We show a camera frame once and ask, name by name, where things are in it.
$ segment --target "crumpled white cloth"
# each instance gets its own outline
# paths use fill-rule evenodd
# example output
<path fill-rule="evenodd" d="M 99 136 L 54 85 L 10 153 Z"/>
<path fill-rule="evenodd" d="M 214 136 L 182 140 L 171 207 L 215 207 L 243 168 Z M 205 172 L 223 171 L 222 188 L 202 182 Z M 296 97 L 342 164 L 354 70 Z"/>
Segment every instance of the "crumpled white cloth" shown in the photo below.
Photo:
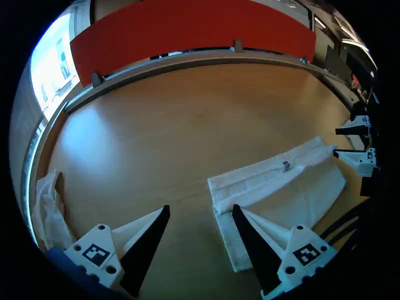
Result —
<path fill-rule="evenodd" d="M 64 220 L 65 204 L 56 191 L 56 182 L 61 173 L 53 170 L 36 183 L 36 204 L 31 214 L 36 238 L 45 247 L 69 248 L 75 237 Z"/>
<path fill-rule="evenodd" d="M 346 184 L 331 161 L 335 145 L 318 136 L 275 157 L 209 178 L 214 214 L 235 272 L 252 268 L 232 217 L 234 204 L 290 230 L 312 228 Z M 284 161 L 290 163 L 285 171 Z"/>

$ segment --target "wooden table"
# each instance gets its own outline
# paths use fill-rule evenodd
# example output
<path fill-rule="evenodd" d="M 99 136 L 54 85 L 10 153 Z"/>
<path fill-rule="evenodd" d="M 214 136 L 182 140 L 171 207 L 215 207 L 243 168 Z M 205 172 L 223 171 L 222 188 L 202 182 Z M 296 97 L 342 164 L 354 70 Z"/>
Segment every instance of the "wooden table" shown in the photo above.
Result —
<path fill-rule="evenodd" d="M 64 174 L 67 221 L 78 237 L 170 205 L 171 218 L 140 299 L 258 299 L 253 271 L 234 273 L 212 212 L 207 178 L 336 136 L 350 114 L 314 76 L 274 65 L 183 69 L 114 90 L 74 112 L 50 168 Z M 361 179 L 336 161 L 347 185 L 317 233 L 358 204 Z"/>

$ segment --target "red partition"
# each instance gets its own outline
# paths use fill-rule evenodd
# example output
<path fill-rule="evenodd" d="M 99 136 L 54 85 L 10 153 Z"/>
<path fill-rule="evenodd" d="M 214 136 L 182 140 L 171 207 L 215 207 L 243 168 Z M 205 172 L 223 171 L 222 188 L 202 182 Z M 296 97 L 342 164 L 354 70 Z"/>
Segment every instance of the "red partition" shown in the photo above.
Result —
<path fill-rule="evenodd" d="M 316 35 L 295 19 L 250 0 L 145 0 L 120 9 L 71 41 L 82 85 L 133 62 L 194 48 L 263 49 L 309 60 Z"/>

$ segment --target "window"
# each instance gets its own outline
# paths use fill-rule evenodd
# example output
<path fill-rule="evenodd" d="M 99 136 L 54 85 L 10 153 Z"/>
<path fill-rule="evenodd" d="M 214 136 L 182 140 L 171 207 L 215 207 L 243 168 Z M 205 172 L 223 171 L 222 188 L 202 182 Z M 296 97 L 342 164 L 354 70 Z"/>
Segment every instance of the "window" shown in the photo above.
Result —
<path fill-rule="evenodd" d="M 70 17 L 66 13 L 56 19 L 32 53 L 33 90 L 47 120 L 79 82 L 70 49 Z"/>

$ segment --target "white plastic bracket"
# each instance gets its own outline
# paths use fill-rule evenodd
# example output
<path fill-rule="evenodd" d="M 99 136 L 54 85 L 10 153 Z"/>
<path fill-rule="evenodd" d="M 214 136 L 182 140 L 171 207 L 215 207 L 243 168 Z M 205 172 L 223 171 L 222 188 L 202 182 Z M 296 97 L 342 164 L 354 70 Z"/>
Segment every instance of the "white plastic bracket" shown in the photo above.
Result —
<path fill-rule="evenodd" d="M 277 271 L 281 284 L 267 295 L 261 291 L 263 300 L 273 299 L 301 285 L 319 268 L 323 268 L 337 253 L 304 225 L 294 226 L 290 234 L 282 263 Z"/>
<path fill-rule="evenodd" d="M 369 148 L 366 151 L 335 149 L 333 155 L 352 167 L 359 176 L 371 177 L 374 168 L 377 168 L 375 148 Z"/>
<path fill-rule="evenodd" d="M 352 135 L 351 132 L 346 133 L 346 131 L 344 131 L 344 130 L 350 130 L 352 128 L 359 127 L 359 126 L 366 127 L 367 134 L 363 134 L 363 135 L 369 138 L 371 136 L 371 122 L 370 122 L 370 117 L 367 115 L 356 115 L 353 121 L 346 122 L 343 126 L 336 129 L 336 134 Z"/>
<path fill-rule="evenodd" d="M 94 281 L 106 288 L 124 292 L 120 282 L 125 271 L 120 259 L 149 229 L 162 211 L 163 207 L 114 230 L 105 224 L 98 224 L 64 253 Z"/>

